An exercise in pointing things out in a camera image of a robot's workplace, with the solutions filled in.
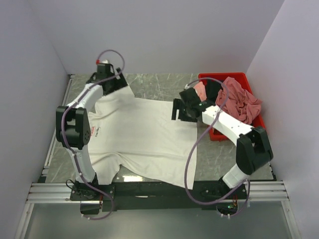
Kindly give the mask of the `white t shirt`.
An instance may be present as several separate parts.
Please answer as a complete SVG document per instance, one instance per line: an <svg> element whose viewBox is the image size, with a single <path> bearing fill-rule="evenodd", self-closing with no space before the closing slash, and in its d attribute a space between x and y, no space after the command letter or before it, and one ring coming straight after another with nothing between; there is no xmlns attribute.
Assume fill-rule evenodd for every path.
<svg viewBox="0 0 319 239"><path fill-rule="evenodd" d="M172 102L136 98L129 87L100 98L88 114L88 151L100 184L120 167L150 179L193 188L197 125L171 119Z"/></svg>

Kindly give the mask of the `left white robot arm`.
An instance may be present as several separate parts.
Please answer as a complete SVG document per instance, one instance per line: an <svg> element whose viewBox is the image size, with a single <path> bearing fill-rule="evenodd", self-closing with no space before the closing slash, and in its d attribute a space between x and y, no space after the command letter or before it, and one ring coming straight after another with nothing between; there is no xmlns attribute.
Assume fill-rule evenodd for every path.
<svg viewBox="0 0 319 239"><path fill-rule="evenodd" d="M99 196L100 188L95 185L96 172L90 161L88 143L91 128L88 112L102 98L128 85L121 68L110 63L97 63L97 70L86 82L80 94L68 105L56 109L56 139L72 158L76 170L76 181L86 183L82 194L88 200Z"/></svg>

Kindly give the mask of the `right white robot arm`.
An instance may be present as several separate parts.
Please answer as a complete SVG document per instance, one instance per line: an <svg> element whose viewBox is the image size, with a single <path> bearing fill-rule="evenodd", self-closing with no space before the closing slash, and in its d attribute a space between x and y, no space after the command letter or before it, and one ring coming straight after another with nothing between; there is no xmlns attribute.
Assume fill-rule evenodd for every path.
<svg viewBox="0 0 319 239"><path fill-rule="evenodd" d="M273 159L265 128L245 124L210 100L201 101L194 88L173 100L171 119L202 122L212 126L236 146L235 165L221 178L219 194L225 199L236 193L236 186Z"/></svg>

